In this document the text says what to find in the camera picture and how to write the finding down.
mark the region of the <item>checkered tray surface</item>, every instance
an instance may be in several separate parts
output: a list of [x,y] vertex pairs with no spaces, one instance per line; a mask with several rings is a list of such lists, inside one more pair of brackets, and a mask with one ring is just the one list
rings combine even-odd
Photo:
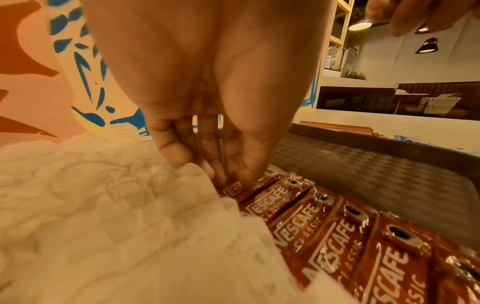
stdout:
[[480,250],[480,199],[454,172],[290,133],[271,163]]

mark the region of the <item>nescafe classic packet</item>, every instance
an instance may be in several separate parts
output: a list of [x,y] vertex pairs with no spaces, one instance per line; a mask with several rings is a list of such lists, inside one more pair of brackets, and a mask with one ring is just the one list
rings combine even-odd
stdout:
[[381,211],[350,291],[361,303],[429,303],[431,232]]
[[326,218],[315,236],[289,263],[290,271],[302,288],[322,270],[345,287],[352,281],[377,211],[349,194],[342,197],[336,212]]
[[313,182],[290,173],[239,205],[243,215],[256,215],[268,224],[305,194]]
[[302,199],[268,225],[287,262],[320,229],[341,199],[336,193],[313,186]]
[[437,236],[430,263],[433,303],[480,303],[480,257],[476,252]]
[[250,197],[259,193],[260,191],[264,190],[265,188],[275,184],[277,181],[279,181],[282,177],[286,175],[287,173],[280,168],[269,165],[262,177],[255,182],[251,191],[243,191],[240,182],[236,181],[231,185],[219,189],[218,194],[220,196],[231,197],[238,203],[242,203]]

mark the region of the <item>blue painted shape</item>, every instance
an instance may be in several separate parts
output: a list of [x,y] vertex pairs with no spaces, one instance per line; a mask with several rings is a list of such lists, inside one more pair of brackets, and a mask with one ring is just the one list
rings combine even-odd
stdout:
[[83,43],[75,43],[75,47],[80,50],[88,49],[89,47],[84,45]]
[[129,123],[133,126],[135,126],[137,129],[145,128],[147,129],[147,126],[145,125],[145,118],[143,113],[140,111],[140,109],[137,109],[136,112],[132,116],[128,117],[123,117],[123,118],[118,118],[115,120],[110,121],[112,125],[114,124],[123,124],[123,123]]
[[48,0],[49,7],[59,7],[69,2],[70,0]]
[[55,40],[53,42],[53,49],[55,50],[55,53],[61,53],[65,51],[67,46],[72,42],[72,39],[60,39],[60,40]]
[[90,34],[90,31],[89,31],[89,29],[87,28],[87,25],[84,24],[84,25],[81,27],[81,29],[80,29],[80,37],[86,36],[86,35],[88,35],[88,34]]
[[53,19],[50,19],[50,35],[56,35],[64,30],[69,23],[68,18],[65,15],[59,15]]
[[77,21],[84,13],[81,8],[76,8],[70,11],[68,14],[68,21]]
[[107,64],[103,59],[100,60],[100,71],[101,71],[101,78],[105,80],[105,76],[107,75]]
[[98,97],[98,102],[96,103],[96,109],[98,110],[99,107],[104,104],[105,101],[105,89],[103,87],[100,88],[100,95]]
[[112,108],[112,107],[110,107],[110,106],[106,106],[106,107],[105,107],[105,110],[106,110],[107,112],[109,112],[109,113],[115,113],[115,108]]
[[318,73],[316,77],[311,82],[311,90],[310,90],[310,98],[305,99],[300,107],[314,107],[315,100],[317,100],[317,90],[319,88],[319,79],[320,79],[320,69],[318,69]]
[[76,68],[78,69],[78,73],[80,74],[81,81],[83,82],[83,86],[85,87],[85,91],[88,94],[88,98],[92,101],[92,94],[90,93],[89,83],[87,82],[87,78],[85,77],[85,72],[83,68],[86,68],[90,71],[89,63],[77,52],[73,53],[73,57],[75,58]]
[[95,113],[83,113],[76,107],[72,107],[72,109],[79,113],[83,118],[87,119],[91,123],[96,124],[97,126],[104,127],[105,126],[105,120],[102,119],[98,114]]

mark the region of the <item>colorful wall mural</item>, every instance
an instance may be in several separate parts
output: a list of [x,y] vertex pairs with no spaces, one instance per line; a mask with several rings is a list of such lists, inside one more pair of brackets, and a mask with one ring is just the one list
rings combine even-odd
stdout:
[[[0,146],[60,141],[117,123],[149,137],[95,47],[79,0],[0,0],[0,27]],[[302,107],[314,108],[319,75]]]

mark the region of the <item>hand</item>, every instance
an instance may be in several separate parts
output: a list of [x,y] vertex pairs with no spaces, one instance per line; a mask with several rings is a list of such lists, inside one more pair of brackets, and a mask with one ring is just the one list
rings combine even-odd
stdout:
[[431,32],[444,30],[473,10],[480,18],[478,0],[369,0],[365,17],[373,23],[390,21],[393,36],[403,36],[426,19]]
[[[332,1],[83,0],[95,44],[161,154],[252,187],[314,76]],[[218,114],[224,115],[219,148]],[[192,116],[198,119],[198,141]]]

